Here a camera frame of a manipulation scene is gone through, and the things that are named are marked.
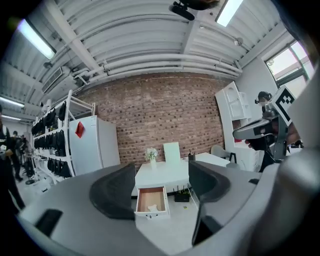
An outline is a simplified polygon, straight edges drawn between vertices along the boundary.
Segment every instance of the flower vase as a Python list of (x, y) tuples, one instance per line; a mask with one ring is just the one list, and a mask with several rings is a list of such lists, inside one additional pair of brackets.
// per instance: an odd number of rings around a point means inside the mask
[(152, 170), (157, 169), (157, 163), (155, 158), (150, 159), (150, 164), (151, 164)]

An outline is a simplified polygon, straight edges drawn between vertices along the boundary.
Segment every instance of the red sticker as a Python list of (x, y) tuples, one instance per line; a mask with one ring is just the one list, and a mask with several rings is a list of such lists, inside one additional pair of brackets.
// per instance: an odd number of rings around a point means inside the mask
[(85, 131), (84, 125), (81, 122), (79, 122), (75, 129), (75, 134), (78, 135), (79, 138), (81, 138), (84, 131)]

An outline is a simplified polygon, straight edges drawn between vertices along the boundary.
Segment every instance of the open drawer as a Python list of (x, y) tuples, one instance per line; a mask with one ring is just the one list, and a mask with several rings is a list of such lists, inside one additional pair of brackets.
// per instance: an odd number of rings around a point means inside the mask
[(165, 187), (139, 188), (135, 214), (150, 220), (168, 218), (169, 206)]

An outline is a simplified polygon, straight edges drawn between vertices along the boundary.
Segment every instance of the black camera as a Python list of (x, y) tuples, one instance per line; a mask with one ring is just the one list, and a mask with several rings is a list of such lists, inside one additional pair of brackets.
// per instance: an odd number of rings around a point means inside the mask
[(195, 19), (195, 16), (192, 13), (188, 12), (188, 8), (203, 11), (216, 7), (219, 5), (219, 3), (220, 0), (214, 0), (212, 2), (203, 2), (200, 0), (181, 0), (180, 3), (174, 1), (173, 4), (170, 5), (169, 10), (186, 18), (189, 21), (193, 21)]
[(176, 1), (174, 1), (173, 4), (169, 6), (169, 10), (186, 18), (189, 21), (193, 21), (195, 19), (195, 16), (188, 12), (188, 8), (185, 5), (177, 3)]

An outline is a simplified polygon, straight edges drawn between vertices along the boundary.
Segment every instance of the white flower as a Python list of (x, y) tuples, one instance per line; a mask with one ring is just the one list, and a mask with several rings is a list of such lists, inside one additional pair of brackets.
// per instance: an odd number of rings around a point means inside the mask
[(151, 148), (147, 148), (145, 150), (145, 159), (146, 160), (155, 159), (157, 156), (158, 156), (158, 152), (155, 148), (151, 147)]

